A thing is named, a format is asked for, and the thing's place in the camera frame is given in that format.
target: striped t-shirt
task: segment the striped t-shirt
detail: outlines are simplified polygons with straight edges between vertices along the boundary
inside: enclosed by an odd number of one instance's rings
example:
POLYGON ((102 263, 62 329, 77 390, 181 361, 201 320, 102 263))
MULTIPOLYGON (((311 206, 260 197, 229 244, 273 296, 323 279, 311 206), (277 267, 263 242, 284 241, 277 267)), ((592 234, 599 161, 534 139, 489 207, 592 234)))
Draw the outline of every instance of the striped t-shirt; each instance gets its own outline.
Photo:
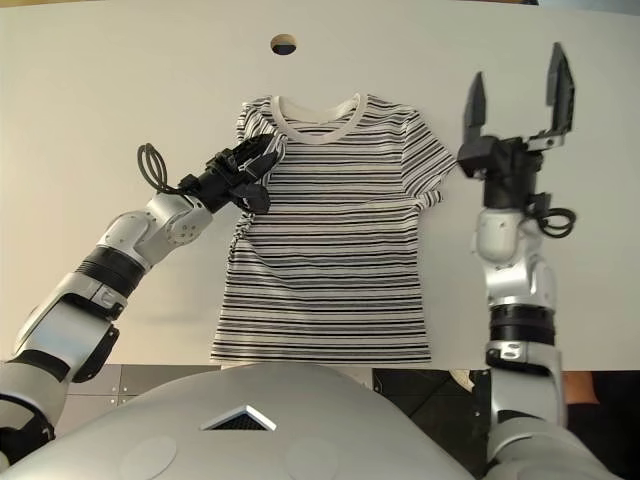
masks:
POLYGON ((286 154, 263 179, 269 213, 238 223, 212 360, 428 362, 418 215, 454 159, 420 114, 373 95, 322 112, 269 96, 243 105, 237 133, 281 134, 286 154))

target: vent grille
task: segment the vent grille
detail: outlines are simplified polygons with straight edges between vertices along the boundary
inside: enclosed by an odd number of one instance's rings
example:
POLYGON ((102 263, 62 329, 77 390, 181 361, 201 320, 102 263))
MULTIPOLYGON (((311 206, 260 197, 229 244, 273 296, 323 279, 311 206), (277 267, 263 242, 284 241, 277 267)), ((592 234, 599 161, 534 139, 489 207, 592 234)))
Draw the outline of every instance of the vent grille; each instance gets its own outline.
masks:
POLYGON ((267 430, 250 415, 243 413, 209 430, 267 430))

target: white table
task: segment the white table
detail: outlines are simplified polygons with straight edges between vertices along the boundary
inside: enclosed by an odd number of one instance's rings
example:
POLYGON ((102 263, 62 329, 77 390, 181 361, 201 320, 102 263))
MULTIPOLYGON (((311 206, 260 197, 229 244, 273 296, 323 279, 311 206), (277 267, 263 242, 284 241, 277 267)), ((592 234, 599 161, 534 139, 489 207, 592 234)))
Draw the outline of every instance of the white table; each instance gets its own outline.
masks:
MULTIPOLYGON (((547 155, 541 189, 580 215, 548 242, 569 369, 640 368, 640 18, 470 2, 144 0, 0 11, 0 358, 30 309, 118 213, 146 203, 135 151, 151 141, 172 181, 234 142, 242 101, 328 107, 355 91, 412 104, 456 151, 474 73, 489 128, 549 124, 546 68, 562 41, 578 87, 575 132, 547 155), (298 51, 278 57, 277 33, 298 51)), ((469 254, 481 185, 455 174, 421 227, 433 368, 482 365, 483 275, 469 254)), ((114 363, 208 362, 234 208, 145 278, 117 322, 114 363)))

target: t-shirt sleeve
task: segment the t-shirt sleeve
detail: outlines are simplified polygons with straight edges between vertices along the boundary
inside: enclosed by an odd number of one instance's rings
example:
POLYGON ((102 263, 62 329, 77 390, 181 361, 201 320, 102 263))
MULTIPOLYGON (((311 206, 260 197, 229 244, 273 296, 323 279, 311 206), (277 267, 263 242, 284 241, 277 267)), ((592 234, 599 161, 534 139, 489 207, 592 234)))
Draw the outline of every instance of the t-shirt sleeve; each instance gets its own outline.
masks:
POLYGON ((412 111, 403 122, 402 184, 407 195, 424 199, 427 206, 442 200, 438 186, 455 165, 453 155, 431 133, 420 113, 412 111))
MULTIPOLYGON (((273 125, 266 122, 254 106, 249 103, 243 104, 242 111, 236 121, 236 139, 238 143, 264 133, 273 135, 273 140, 269 143, 264 153, 275 152, 277 154, 276 164, 280 163, 286 153, 287 137, 273 125)), ((266 185, 270 176, 271 174, 267 173, 261 183, 266 185)))

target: silver robot arm segment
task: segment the silver robot arm segment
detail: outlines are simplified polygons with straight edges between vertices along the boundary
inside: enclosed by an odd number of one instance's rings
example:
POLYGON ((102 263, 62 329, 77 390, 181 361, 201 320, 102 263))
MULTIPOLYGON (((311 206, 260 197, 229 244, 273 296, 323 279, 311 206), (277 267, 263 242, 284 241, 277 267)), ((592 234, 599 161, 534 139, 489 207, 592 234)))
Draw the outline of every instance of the silver robot arm segment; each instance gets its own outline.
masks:
MULTIPOLYGON (((119 335, 113 321, 154 265, 198 238, 230 201, 268 210, 268 193, 254 182, 278 160, 273 140, 261 135, 220 152, 204 174, 185 177, 177 189, 166 185, 162 163, 164 175, 147 174, 158 193, 146 207, 117 217, 94 251, 31 313, 13 358, 0 365, 0 471, 54 438, 69 384, 102 368, 119 335)), ((139 163, 143 153, 162 161, 150 144, 141 147, 139 163)))
MULTIPOLYGON (((481 74, 465 111, 458 163, 467 177, 484 183, 485 209, 478 217, 474 253, 485 272, 491 314, 485 351, 490 376, 484 376, 491 390, 486 477, 491 480, 525 474, 531 480, 616 478, 564 429, 556 283, 541 253, 543 235, 566 237, 576 221, 571 210, 550 208, 551 195, 535 192, 542 151, 563 145, 571 131, 574 92, 568 61, 556 43, 547 85, 547 104, 553 107, 549 130, 526 140, 482 136, 486 99, 481 74), (565 223, 552 223, 552 218, 565 223)), ((486 380, 478 383, 487 388, 486 380)))

